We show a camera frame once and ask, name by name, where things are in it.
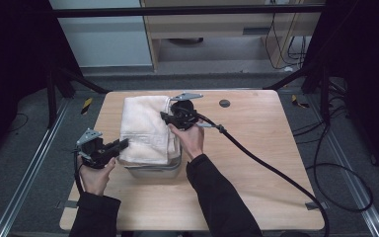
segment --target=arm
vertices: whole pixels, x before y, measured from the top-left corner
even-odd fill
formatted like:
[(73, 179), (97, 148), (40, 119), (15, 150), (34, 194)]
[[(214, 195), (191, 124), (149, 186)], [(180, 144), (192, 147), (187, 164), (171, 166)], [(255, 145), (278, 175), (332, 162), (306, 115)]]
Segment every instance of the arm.
[(262, 236), (261, 229), (233, 185), (203, 154), (203, 128), (194, 125), (180, 131), (169, 124), (192, 160), (187, 176), (198, 195), (202, 213), (212, 236)]
[(84, 192), (69, 236), (116, 236), (116, 217), (120, 201)]
[(104, 196), (104, 189), (114, 164), (113, 158), (101, 170), (81, 167), (80, 176), (85, 192), (79, 197), (78, 212), (69, 236), (116, 236), (116, 217), (120, 201)]

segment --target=hand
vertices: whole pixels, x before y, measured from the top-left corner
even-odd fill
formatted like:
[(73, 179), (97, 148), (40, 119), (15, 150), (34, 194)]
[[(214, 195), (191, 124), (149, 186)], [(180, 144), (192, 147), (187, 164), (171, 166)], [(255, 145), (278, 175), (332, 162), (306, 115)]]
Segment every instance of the hand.
[(190, 129), (181, 131), (171, 123), (168, 127), (180, 139), (181, 145), (191, 160), (203, 153), (204, 128), (194, 124)]
[(115, 167), (115, 159), (112, 158), (106, 167), (100, 170), (84, 166), (82, 163), (82, 157), (78, 156), (78, 167), (81, 167), (79, 174), (85, 192), (96, 196), (103, 196), (110, 179), (110, 171)]

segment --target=black curtain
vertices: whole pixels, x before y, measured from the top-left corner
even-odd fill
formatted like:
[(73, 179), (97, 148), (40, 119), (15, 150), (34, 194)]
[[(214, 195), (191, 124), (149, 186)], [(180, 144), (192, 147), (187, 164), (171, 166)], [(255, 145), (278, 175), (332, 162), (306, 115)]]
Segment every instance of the black curtain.
[(17, 113), (18, 102), (46, 87), (51, 67), (82, 76), (57, 19), (22, 14), (33, 10), (51, 10), (51, 5), (47, 0), (0, 0), (0, 139)]
[[(379, 1), (354, 0), (344, 6), (322, 14), (305, 65), (317, 61), (330, 76), (346, 80), (348, 108), (379, 162)], [(312, 91), (320, 79), (311, 72), (303, 87)]]

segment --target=cabinet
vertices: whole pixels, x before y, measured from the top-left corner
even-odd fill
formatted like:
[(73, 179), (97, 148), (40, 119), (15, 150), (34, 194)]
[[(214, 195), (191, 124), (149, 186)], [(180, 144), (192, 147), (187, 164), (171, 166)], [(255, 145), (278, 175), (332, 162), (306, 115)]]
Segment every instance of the cabinet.
[[(138, 0), (50, 0), (53, 9), (140, 7)], [(119, 67), (152, 67), (143, 18), (66, 18), (59, 23), (81, 70), (87, 73)]]
[[(266, 0), (140, 0), (142, 7), (263, 5)], [(289, 4), (323, 3), (323, 0), (290, 0)], [(156, 68), (162, 39), (262, 37), (266, 39), (271, 63), (280, 66), (291, 37), (311, 36), (320, 13), (224, 14), (148, 16), (144, 18)], [(275, 33), (269, 29), (273, 22)]]

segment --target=person's right hand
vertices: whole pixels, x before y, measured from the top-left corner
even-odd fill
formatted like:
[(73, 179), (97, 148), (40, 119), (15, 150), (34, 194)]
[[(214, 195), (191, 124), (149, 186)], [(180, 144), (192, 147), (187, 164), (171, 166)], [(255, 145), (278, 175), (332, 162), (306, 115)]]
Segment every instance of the person's right hand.
[(180, 139), (181, 145), (191, 160), (203, 153), (204, 128), (194, 124), (190, 129), (182, 131), (170, 123), (168, 127)]

